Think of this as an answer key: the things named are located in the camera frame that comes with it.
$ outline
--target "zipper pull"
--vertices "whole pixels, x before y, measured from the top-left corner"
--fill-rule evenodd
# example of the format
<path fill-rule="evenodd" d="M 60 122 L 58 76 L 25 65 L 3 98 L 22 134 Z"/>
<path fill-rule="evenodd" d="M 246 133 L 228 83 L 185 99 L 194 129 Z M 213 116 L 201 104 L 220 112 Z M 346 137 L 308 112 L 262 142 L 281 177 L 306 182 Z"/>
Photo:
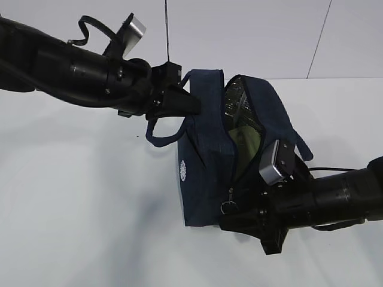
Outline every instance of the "zipper pull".
<path fill-rule="evenodd" d="M 229 201 L 233 201 L 233 193 L 234 193 L 234 188 L 230 187 L 230 189 L 229 189 Z"/>
<path fill-rule="evenodd" d="M 238 205 L 233 201 L 234 188 L 229 189 L 229 200 L 221 204 L 221 212 L 223 215 L 231 214 L 239 211 Z"/>

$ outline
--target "white surface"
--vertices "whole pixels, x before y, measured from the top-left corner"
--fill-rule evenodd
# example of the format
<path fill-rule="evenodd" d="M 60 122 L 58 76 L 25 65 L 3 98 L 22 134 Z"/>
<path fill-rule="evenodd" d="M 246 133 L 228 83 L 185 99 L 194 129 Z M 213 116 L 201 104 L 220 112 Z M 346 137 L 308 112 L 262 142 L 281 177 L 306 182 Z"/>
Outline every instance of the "white surface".
<path fill-rule="evenodd" d="M 272 84 L 313 165 L 383 153 L 383 80 Z M 143 118 L 0 93 L 0 286 L 382 286 L 380 222 L 294 230 L 269 257 L 257 239 L 183 227 L 175 145 L 144 132 Z"/>
<path fill-rule="evenodd" d="M 171 59 L 184 71 L 224 69 L 306 78 L 329 1 L 169 0 Z"/>
<path fill-rule="evenodd" d="M 333 0 L 310 77 L 383 77 L 382 10 L 381 0 Z"/>

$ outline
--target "black cable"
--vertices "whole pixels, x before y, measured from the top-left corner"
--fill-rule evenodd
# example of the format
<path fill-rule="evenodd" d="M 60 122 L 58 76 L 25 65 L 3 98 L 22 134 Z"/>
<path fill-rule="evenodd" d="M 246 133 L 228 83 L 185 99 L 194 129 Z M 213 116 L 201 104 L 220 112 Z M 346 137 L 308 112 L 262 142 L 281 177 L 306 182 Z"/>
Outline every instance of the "black cable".
<path fill-rule="evenodd" d="M 338 168 L 338 167 L 312 167 L 309 169 L 309 171 L 311 171 L 311 172 L 314 172 L 317 170 L 328 170 L 331 172 L 353 172 L 357 169 L 342 169 L 342 168 Z"/>
<path fill-rule="evenodd" d="M 26 72 L 23 72 L 22 70 L 17 69 L 13 65 L 9 64 L 8 62 L 2 59 L 0 59 L 0 69 L 20 79 L 24 83 L 30 86 L 33 86 L 36 89 L 43 91 L 44 93 L 50 94 L 51 96 L 59 100 L 63 100 L 64 102 L 71 103 L 73 105 L 83 106 L 85 108 L 111 108 L 113 106 L 117 106 L 121 103 L 126 102 L 131 97 L 131 95 L 129 95 L 116 100 L 104 100 L 104 101 L 98 101 L 98 102 L 80 100 L 71 96 L 69 93 L 65 91 L 61 91 L 57 88 L 47 86 L 46 84 L 34 79 L 30 75 L 28 75 Z"/>
<path fill-rule="evenodd" d="M 69 40 L 69 44 L 74 44 L 76 46 L 84 46 L 88 43 L 89 40 L 89 30 L 85 24 L 92 25 L 102 33 L 104 33 L 112 42 L 118 44 L 121 48 L 123 48 L 123 44 L 120 41 L 120 38 L 108 27 L 106 27 L 103 23 L 101 23 L 99 20 L 94 19 L 89 16 L 82 16 L 81 19 L 78 21 L 78 25 L 80 27 L 80 30 L 82 31 L 84 35 L 84 39 L 82 40 Z"/>
<path fill-rule="evenodd" d="M 165 0 L 165 26 L 166 26 L 166 51 L 168 52 L 168 62 L 170 62 L 170 55 L 169 55 L 168 0 Z"/>
<path fill-rule="evenodd" d="M 319 42 L 321 41 L 321 38 L 322 38 L 322 33 L 323 33 L 323 30 L 324 30 L 324 25 L 326 24 L 326 20 L 327 20 L 327 16 L 329 15 L 329 12 L 330 12 L 330 7 L 331 7 L 331 3 L 333 2 L 333 0 L 330 0 L 330 3 L 329 3 L 329 7 L 327 9 L 327 13 L 326 13 L 326 16 L 324 17 L 324 21 L 323 21 L 323 25 L 322 25 L 322 30 L 319 34 L 319 38 L 318 38 L 318 42 L 317 42 L 317 46 L 315 48 L 315 51 L 314 51 L 314 55 L 312 57 L 312 60 L 311 60 L 311 64 L 310 64 L 310 68 L 309 68 L 309 71 L 307 73 L 307 77 L 306 79 L 309 78 L 310 76 L 310 72 L 311 72 L 311 68 L 312 68 L 312 64 L 314 64 L 314 60 L 315 60 L 315 55 L 317 55 L 317 51 L 318 51 L 318 47 L 319 47 Z"/>

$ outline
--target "blue bag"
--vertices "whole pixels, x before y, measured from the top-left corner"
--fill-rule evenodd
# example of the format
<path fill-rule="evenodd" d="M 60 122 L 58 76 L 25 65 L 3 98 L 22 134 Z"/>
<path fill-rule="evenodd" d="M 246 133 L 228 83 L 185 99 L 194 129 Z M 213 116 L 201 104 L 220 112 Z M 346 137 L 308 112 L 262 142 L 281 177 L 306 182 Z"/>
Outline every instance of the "blue bag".
<path fill-rule="evenodd" d="M 201 101 L 202 112 L 186 117 L 178 133 L 167 138 L 155 138 L 156 121 L 150 121 L 146 135 L 158 147 L 178 141 L 186 226 L 218 224 L 222 204 L 228 200 L 236 203 L 237 211 L 250 208 L 252 194 L 265 184 L 259 174 L 260 157 L 275 140 L 288 140 L 298 147 L 303 160 L 312 160 L 312 152 L 267 81 L 237 75 L 225 87 L 222 70 L 192 70 L 181 84 L 188 80 L 190 93 Z M 225 96 L 233 89 L 246 94 L 260 135 L 256 155 L 239 176 L 238 148 L 224 122 Z"/>

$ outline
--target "metal zipper ring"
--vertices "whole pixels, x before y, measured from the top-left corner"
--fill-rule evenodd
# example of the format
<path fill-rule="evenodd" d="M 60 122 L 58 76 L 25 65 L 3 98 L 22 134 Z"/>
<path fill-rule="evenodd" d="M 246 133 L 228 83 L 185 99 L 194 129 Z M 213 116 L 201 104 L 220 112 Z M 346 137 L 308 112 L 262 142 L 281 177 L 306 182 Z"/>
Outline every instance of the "metal zipper ring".
<path fill-rule="evenodd" d="M 221 213 L 222 213 L 223 215 L 227 215 L 227 213 L 225 213 L 225 212 L 223 211 L 223 207 L 224 207 L 225 205 L 234 205 L 234 206 L 235 206 L 235 209 L 239 211 L 238 205 L 237 205 L 234 201 L 232 201 L 232 200 L 227 200 L 227 201 L 225 201 L 225 202 L 223 202 L 223 203 L 221 204 Z"/>

